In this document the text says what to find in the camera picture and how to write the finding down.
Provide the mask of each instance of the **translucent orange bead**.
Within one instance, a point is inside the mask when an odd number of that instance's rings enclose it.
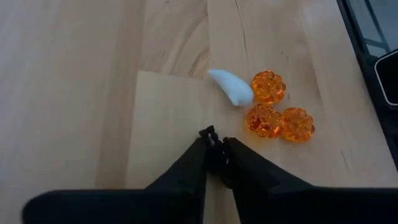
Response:
[[[285,96],[285,83],[272,70],[260,72],[255,75],[251,87],[254,96],[261,103],[277,103]]]
[[[281,130],[280,113],[265,104],[253,106],[246,115],[246,123],[260,137],[276,138]]]
[[[305,109],[288,108],[280,117],[280,124],[282,125],[280,135],[289,141],[308,141],[315,132],[315,127],[312,123],[313,119],[307,114]]]

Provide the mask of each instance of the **black device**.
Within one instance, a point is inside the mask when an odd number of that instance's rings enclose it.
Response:
[[[27,203],[23,222],[200,224],[207,172],[219,176],[233,190],[243,224],[398,221],[398,189],[316,187],[235,138],[224,138],[221,142],[212,126],[200,131],[200,136],[167,172],[145,189],[49,192]]]
[[[337,0],[337,3],[398,167],[398,1]]]

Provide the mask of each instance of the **white tooth-shaped object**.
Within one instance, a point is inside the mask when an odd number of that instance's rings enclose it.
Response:
[[[212,69],[208,73],[224,90],[234,106],[247,106],[253,102],[253,90],[236,75],[220,69]]]

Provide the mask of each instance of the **light wood surface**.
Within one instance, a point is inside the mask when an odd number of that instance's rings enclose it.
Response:
[[[314,138],[246,135],[208,68],[275,70]],[[208,124],[312,184],[398,186],[335,1],[0,1],[0,223],[48,190],[145,187]],[[206,220],[238,223],[212,178]]]

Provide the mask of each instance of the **faceted orange bead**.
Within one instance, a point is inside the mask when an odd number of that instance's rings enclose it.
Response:
[[[280,113],[265,104],[253,106],[246,115],[246,123],[260,137],[276,138],[281,130]]]
[[[280,117],[281,136],[289,141],[308,141],[315,132],[312,117],[305,109],[287,108]]]
[[[254,96],[261,103],[273,104],[285,96],[285,83],[272,70],[260,72],[254,76],[251,83]]]

